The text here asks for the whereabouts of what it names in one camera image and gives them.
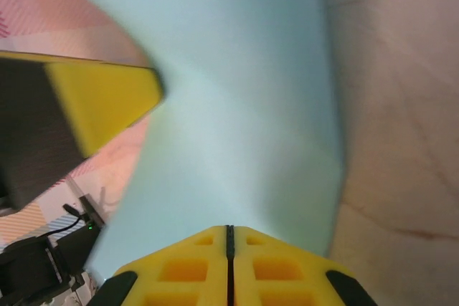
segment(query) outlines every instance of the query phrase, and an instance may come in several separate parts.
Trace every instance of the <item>pink plaid fabric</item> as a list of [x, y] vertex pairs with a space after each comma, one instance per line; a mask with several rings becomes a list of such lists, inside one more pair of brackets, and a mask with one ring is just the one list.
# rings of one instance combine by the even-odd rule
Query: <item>pink plaid fabric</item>
[[[148, 64], [129, 37], [88, 0], [0, 0], [0, 50]], [[145, 118], [127, 129], [70, 174], [107, 212], [131, 176], [147, 125]], [[56, 209], [63, 202], [75, 202], [64, 181], [19, 214], [0, 218], [0, 248], [61, 216]]]

